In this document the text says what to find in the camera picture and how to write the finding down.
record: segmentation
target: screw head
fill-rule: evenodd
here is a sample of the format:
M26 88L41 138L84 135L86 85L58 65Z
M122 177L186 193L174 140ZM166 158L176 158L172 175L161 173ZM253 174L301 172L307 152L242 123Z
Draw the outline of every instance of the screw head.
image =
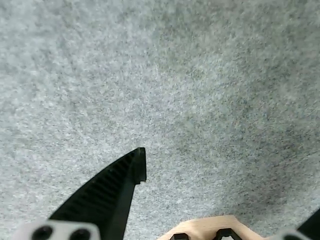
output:
M53 228L49 225L44 225L35 230L32 234L32 240L47 240L50 238Z
M91 233L87 229L80 228L70 235L69 240L89 240L90 236Z
M176 233L170 238L170 240L189 240L189 236L186 233Z

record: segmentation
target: carpet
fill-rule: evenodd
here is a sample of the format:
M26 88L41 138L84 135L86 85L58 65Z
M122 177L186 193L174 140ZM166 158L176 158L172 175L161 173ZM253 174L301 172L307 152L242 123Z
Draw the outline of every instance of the carpet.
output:
M0 0L1 239L145 147L124 239L320 207L317 0Z

